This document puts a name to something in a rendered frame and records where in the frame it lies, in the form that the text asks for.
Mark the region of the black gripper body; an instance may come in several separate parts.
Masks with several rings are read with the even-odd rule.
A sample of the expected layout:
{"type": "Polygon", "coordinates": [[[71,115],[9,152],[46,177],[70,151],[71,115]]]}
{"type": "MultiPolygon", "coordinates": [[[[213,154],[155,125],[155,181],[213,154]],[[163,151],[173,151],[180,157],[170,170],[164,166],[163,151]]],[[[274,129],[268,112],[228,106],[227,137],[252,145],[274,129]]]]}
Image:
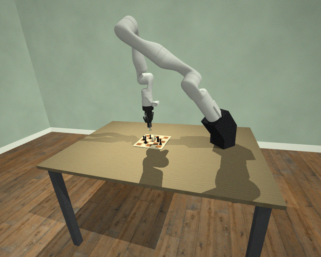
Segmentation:
{"type": "Polygon", "coordinates": [[[143,108],[143,111],[145,111],[145,113],[147,114],[147,117],[149,118],[149,113],[152,112],[153,107],[152,106],[142,106],[142,108],[143,108]]]}

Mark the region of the cream and brown chessboard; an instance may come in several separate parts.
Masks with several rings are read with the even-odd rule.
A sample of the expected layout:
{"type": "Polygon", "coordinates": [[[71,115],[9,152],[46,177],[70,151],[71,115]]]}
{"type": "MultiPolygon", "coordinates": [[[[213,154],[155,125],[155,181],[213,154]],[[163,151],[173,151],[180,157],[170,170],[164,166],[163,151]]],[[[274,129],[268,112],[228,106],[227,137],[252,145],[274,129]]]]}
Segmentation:
{"type": "Polygon", "coordinates": [[[166,143],[171,138],[171,136],[155,135],[155,137],[159,137],[159,140],[161,139],[162,145],[159,145],[160,141],[157,142],[157,138],[153,139],[154,141],[152,141],[152,139],[150,139],[150,135],[149,134],[146,134],[146,137],[147,137],[146,138],[147,143],[144,143],[145,140],[143,140],[143,137],[142,137],[133,146],[134,147],[143,147],[143,148],[162,150],[164,148],[164,146],[166,145],[166,143]]]}

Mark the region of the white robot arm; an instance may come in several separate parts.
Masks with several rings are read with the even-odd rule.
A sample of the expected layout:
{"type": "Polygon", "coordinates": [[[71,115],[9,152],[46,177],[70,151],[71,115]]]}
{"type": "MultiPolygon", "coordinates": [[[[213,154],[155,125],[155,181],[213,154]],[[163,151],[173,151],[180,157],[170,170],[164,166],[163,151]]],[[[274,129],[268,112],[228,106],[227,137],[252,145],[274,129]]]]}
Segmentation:
{"type": "Polygon", "coordinates": [[[132,47],[132,60],[136,68],[138,83],[147,84],[147,88],[141,90],[142,106],[159,105],[159,101],[153,101],[152,98],[154,77],[151,73],[145,73],[147,65],[144,56],[146,56],[160,68],[174,70],[184,76],[181,82],[183,91],[195,102],[209,122],[217,121],[222,117],[220,108],[207,90],[198,89],[202,80],[201,75],[162,45],[141,39],[138,24],[132,16],[125,16],[115,25],[114,31],[121,41],[132,47]]]}

